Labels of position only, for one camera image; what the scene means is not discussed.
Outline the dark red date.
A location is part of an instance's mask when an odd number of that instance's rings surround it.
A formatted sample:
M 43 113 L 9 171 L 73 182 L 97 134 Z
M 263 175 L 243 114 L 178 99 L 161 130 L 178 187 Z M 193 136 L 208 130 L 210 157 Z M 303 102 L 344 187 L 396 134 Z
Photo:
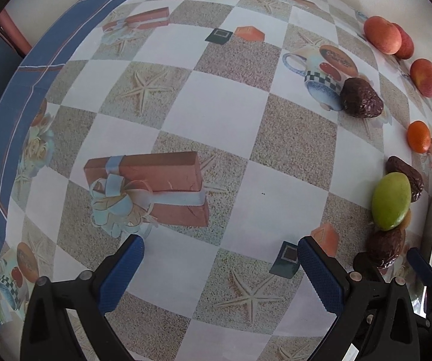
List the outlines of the dark red date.
M 385 163 L 385 171 L 387 173 L 399 172 L 406 175 L 412 191 L 411 202 L 416 202 L 420 199 L 424 190 L 424 179 L 418 170 L 399 157 L 390 156 Z
M 378 117 L 384 109 L 384 102 L 373 90 L 373 87 L 359 77 L 345 80 L 340 99 L 343 109 L 353 117 Z
M 400 228 L 374 231 L 366 242 L 368 259 L 378 269 L 389 268 L 402 252 L 405 239 L 406 231 Z

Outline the oblong green jujube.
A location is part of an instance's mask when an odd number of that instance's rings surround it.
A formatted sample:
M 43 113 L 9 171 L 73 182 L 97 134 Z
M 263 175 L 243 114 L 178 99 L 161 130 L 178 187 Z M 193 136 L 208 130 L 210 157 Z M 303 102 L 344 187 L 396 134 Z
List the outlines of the oblong green jujube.
M 399 225 L 409 210 L 412 198 L 411 185 L 403 173 L 385 175 L 373 192 L 371 211 L 373 222 L 382 231 Z

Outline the small brown longan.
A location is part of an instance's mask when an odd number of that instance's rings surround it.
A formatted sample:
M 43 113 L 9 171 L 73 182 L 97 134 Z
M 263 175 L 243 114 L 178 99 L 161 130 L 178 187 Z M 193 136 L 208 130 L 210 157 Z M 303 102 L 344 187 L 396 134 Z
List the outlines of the small brown longan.
M 398 228 L 401 230 L 406 230 L 407 227 L 410 225 L 411 220 L 412 220 L 412 211 L 409 209 L 404 219 L 401 221 L 401 223 L 398 224 Z

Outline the far orange tangerine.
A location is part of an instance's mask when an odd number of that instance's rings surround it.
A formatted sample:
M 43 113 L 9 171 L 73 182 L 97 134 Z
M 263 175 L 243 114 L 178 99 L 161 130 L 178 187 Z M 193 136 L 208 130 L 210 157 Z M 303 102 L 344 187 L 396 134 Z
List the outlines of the far orange tangerine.
M 423 121 L 414 121 L 407 128 L 407 143 L 415 153 L 426 153 L 430 149 L 431 134 Z

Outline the red apple right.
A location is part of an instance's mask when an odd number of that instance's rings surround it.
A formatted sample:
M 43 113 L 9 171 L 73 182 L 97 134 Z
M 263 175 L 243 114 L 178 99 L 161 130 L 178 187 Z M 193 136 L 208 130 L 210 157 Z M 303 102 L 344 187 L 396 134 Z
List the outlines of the red apple right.
M 410 76 L 424 97 L 432 98 L 432 62 L 427 59 L 417 59 L 410 67 Z

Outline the red apple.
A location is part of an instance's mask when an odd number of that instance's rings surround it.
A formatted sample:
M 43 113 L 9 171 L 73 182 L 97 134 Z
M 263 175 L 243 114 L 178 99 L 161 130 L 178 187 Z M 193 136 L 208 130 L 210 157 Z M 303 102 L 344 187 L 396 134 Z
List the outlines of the red apple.
M 394 23 L 394 26 L 399 31 L 402 39 L 401 46 L 394 55 L 401 60 L 409 60 L 415 50 L 413 40 L 399 24 Z
M 410 76 L 424 97 L 432 98 L 432 62 L 427 59 L 417 59 L 410 67 Z

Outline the patterned checkered tablecloth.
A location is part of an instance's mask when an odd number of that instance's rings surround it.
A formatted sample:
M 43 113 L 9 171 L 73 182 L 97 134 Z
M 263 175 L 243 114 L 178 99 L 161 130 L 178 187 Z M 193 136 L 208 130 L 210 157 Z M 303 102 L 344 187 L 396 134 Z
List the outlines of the patterned checkered tablecloth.
M 322 225 L 344 267 L 397 156 L 432 198 L 432 98 L 339 0 L 80 0 L 0 100 L 0 340 L 20 350 L 39 276 L 95 270 L 132 233 L 144 260 L 108 321 L 142 360 L 306 360 L 334 317 L 306 273 L 271 272 Z M 380 116 L 342 107 L 367 81 Z M 430 129 L 426 153 L 407 128 Z

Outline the red apple middle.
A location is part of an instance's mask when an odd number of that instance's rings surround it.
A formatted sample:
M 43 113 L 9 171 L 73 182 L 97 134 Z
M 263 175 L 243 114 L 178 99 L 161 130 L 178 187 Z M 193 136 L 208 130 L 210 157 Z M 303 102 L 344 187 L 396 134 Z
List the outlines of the red apple middle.
M 402 39 L 401 46 L 394 55 L 401 60 L 409 60 L 415 50 L 413 40 L 399 24 L 394 23 L 394 26 L 399 31 Z

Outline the pale pink apple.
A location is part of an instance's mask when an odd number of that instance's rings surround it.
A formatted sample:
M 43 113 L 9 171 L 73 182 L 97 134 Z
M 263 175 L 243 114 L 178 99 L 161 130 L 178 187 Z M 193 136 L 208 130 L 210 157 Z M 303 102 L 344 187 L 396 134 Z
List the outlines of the pale pink apple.
M 381 16 L 371 16 L 364 22 L 364 34 L 376 49 L 386 55 L 394 55 L 402 45 L 397 27 Z

